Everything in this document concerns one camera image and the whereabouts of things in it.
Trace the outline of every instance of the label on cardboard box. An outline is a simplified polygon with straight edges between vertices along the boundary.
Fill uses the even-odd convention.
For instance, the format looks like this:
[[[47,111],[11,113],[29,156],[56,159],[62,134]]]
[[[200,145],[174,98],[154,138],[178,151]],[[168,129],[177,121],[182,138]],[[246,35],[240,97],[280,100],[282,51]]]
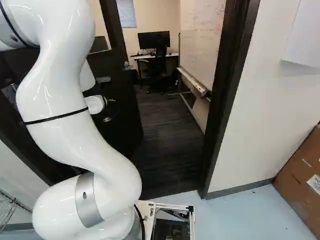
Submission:
[[[317,193],[320,195],[320,176],[315,174],[310,178],[306,183]]]

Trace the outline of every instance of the baseboard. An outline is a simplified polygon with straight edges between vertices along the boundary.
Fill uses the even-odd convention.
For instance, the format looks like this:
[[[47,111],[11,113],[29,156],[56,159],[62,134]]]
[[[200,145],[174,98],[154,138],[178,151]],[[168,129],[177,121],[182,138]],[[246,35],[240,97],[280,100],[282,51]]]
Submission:
[[[15,223],[7,224],[3,229],[4,232],[22,231],[22,230],[33,230],[34,226],[31,222],[27,223]]]
[[[213,192],[208,192],[207,196],[206,196],[206,200],[210,200],[210,199],[216,199],[216,198],[220,198],[226,195],[230,195],[230,194],[236,194],[239,192],[243,192],[246,190],[250,190],[250,189],[255,189],[255,188],[259,188],[268,184],[272,184],[274,182],[274,177],[272,178],[268,178],[265,180],[261,180],[261,181],[256,181],[256,182],[252,182],[252,183],[248,183],[246,185],[241,185],[241,186],[235,186],[232,188],[228,188],[228,189],[224,189],[224,190],[220,190],[220,191],[213,191]]]

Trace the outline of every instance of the computer monitor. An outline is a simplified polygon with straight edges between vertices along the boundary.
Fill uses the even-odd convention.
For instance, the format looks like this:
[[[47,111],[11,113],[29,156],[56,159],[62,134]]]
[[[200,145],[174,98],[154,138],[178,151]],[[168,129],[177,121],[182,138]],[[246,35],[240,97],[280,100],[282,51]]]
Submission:
[[[170,47],[170,31],[153,31],[138,33],[140,49]]]

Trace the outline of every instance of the whiteboard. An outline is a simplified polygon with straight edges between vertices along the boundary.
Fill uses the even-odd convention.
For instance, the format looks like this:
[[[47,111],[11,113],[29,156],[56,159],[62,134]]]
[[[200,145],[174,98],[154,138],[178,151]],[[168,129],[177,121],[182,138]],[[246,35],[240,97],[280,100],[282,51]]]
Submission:
[[[212,91],[226,0],[181,0],[180,66]]]
[[[319,0],[301,0],[282,60],[320,67],[319,12]]]

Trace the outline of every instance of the window blinds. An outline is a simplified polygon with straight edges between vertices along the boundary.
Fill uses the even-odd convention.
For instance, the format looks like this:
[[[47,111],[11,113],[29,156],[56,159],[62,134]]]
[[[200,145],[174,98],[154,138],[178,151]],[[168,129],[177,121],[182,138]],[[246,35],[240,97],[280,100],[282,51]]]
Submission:
[[[136,28],[134,0],[116,0],[122,28]]]

